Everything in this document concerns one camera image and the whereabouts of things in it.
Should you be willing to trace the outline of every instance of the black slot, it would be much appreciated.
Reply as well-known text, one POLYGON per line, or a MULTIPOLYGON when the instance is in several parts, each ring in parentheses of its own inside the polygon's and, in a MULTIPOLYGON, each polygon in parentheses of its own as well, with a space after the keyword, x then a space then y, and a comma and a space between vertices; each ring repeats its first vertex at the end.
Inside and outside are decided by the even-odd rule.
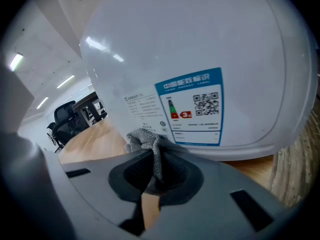
POLYGON ((126 219, 119 226, 120 228, 136 236, 140 236, 143 233, 143 231, 146 230, 144 223, 144 215, 142 213, 141 199, 136 204, 132 218, 126 219))
POLYGON ((88 173, 91 173, 91 171, 89 171, 87 168, 83 168, 83 169, 79 169, 79 170, 67 171, 65 174, 70 179, 70 178, 77 177, 77 176, 84 175, 84 174, 88 174, 88 173))
POLYGON ((256 232, 264 229, 274 220, 262 207, 244 190, 230 193, 256 232))

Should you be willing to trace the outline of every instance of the ceiling light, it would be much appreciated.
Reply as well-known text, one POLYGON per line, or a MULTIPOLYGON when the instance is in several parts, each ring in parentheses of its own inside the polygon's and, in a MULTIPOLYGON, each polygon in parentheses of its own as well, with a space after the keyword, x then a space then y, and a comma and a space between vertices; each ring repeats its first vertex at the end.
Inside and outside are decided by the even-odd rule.
POLYGON ((89 44, 90 47, 97 48, 100 51, 103 51, 106 49, 106 47, 103 46, 102 44, 92 40, 90 36, 88 36, 85 41, 89 44))
POLYGON ((123 61, 124 61, 124 59, 121 58, 118 54, 113 55, 113 57, 114 57, 116 60, 120 61, 120 62, 123 62, 123 61))
POLYGON ((70 76, 67 80, 64 80, 62 83, 60 83, 57 88, 60 88, 61 86, 63 86, 66 82, 68 82, 71 78, 73 78, 74 75, 70 76))
POLYGON ((13 60, 10 63, 10 68, 12 71, 15 71, 16 67, 18 66, 19 62, 22 60, 24 56, 21 53, 17 53, 13 60))
POLYGON ((45 97, 43 101, 39 104, 39 106, 36 108, 37 110, 42 106, 43 103, 48 99, 49 97, 45 97))
POLYGON ((64 101, 62 101, 62 103, 64 103, 65 101, 69 100, 72 97, 72 95, 68 98, 66 98, 64 101))
POLYGON ((90 85, 92 85, 92 83, 90 83, 90 84, 86 85, 85 87, 81 88, 79 91, 83 90, 84 88, 86 88, 86 87, 88 87, 90 85))
POLYGON ((75 100, 77 100, 77 99, 79 99, 79 98, 81 98, 83 95, 81 95, 81 96, 79 96, 78 98, 76 98, 75 100))

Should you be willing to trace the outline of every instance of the gray surface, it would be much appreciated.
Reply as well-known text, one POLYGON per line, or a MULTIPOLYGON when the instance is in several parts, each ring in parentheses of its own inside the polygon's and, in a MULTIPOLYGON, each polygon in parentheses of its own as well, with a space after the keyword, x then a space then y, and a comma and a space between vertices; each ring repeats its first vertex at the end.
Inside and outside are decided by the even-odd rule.
MULTIPOLYGON (((204 176, 200 191, 186 204, 163 206, 154 224, 141 237, 156 240, 241 239, 255 230, 230 193, 245 190, 274 219, 284 210, 277 199, 233 167, 185 152, 168 151, 195 165, 204 176)), ((108 220, 119 223, 128 219, 134 206, 122 201, 108 184, 108 172, 135 153, 112 158, 64 164, 65 170, 88 168, 91 173, 70 179, 78 192, 108 220)))
POLYGON ((85 162, 66 163, 62 167, 65 172, 87 168, 91 173, 70 178, 82 197, 101 215, 116 225, 126 219, 130 219, 136 208, 133 202, 123 201, 118 198, 110 187, 108 176, 115 166, 136 157, 145 150, 133 152, 130 155, 120 155, 107 159, 99 159, 85 162))
POLYGON ((83 193, 75 188, 67 178, 55 154, 46 152, 44 155, 55 192, 67 212, 76 236, 79 239, 138 239, 136 236, 111 223, 110 220, 94 209, 94 203, 89 203, 79 195, 79 193, 83 193))
POLYGON ((197 165, 204 176, 199 192, 186 204, 161 207, 155 223, 142 234, 156 240, 176 239, 241 239, 255 233, 230 193, 247 191, 272 217, 283 206, 263 187, 221 162, 170 150, 197 165))
MULTIPOLYGON (((133 204, 120 200, 107 177, 137 151, 95 161, 63 165, 91 173, 71 180, 52 152, 14 134, 0 134, 1 175, 9 192, 31 219, 55 239, 138 239, 114 223, 131 217, 133 204)), ((229 165, 169 150, 203 173, 199 192, 187 203, 161 207, 145 239, 242 239, 255 234, 230 192, 244 189, 275 219, 282 205, 268 191, 229 165)))
POLYGON ((0 96, 0 131, 17 133, 34 96, 19 80, 16 73, 3 66, 0 69, 0 96))

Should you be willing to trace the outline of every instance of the black office chair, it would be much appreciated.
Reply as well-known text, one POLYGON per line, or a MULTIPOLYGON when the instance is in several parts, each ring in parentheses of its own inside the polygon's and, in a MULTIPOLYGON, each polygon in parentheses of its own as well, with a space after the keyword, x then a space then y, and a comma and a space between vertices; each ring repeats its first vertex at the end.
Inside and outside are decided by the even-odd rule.
POLYGON ((72 105, 75 103, 74 100, 67 102, 54 111, 56 126, 52 134, 63 145, 89 127, 86 121, 73 111, 72 105))
POLYGON ((54 111, 54 121, 59 124, 63 120, 74 116, 76 113, 72 109, 72 106, 76 103, 75 100, 69 101, 59 107, 54 111))

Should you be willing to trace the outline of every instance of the blue label border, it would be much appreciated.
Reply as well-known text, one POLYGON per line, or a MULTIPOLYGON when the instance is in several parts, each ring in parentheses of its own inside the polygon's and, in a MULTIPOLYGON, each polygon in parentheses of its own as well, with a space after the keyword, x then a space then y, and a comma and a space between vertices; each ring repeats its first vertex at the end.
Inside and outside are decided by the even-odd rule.
POLYGON ((189 73, 189 74, 185 74, 185 75, 181 75, 178 77, 174 77, 162 82, 158 82, 156 83, 155 89, 159 95, 159 97, 161 95, 165 95, 165 94, 171 94, 171 93, 176 93, 176 92, 183 92, 184 90, 190 90, 190 89, 195 89, 195 88, 201 88, 201 87, 205 87, 205 86, 213 86, 213 85, 221 85, 221 101, 222 101, 222 106, 221 106, 221 127, 220 127, 220 137, 219 137, 219 142, 216 144, 212 144, 212 143, 192 143, 192 142, 180 142, 180 141, 176 141, 174 134, 172 133, 173 130, 171 129, 171 125, 170 125, 170 121, 169 118, 167 116, 165 107, 162 103, 162 100, 160 98, 160 102, 165 114, 165 117, 169 123, 169 127, 173 136, 173 139, 175 141, 176 144, 180 144, 180 145, 192 145, 192 146, 220 146, 220 141, 221 141, 221 136, 222 136, 222 130, 223 130, 223 124, 224 124, 224 106, 225 106, 225 100, 224 100, 224 85, 223 85, 223 77, 222 77, 222 70, 220 67, 216 67, 216 68, 211 68, 211 69, 206 69, 206 70, 202 70, 202 71, 197 71, 197 72, 193 72, 193 73, 189 73), (192 82, 188 82, 186 81, 187 79, 196 79, 197 81, 192 81, 192 82))

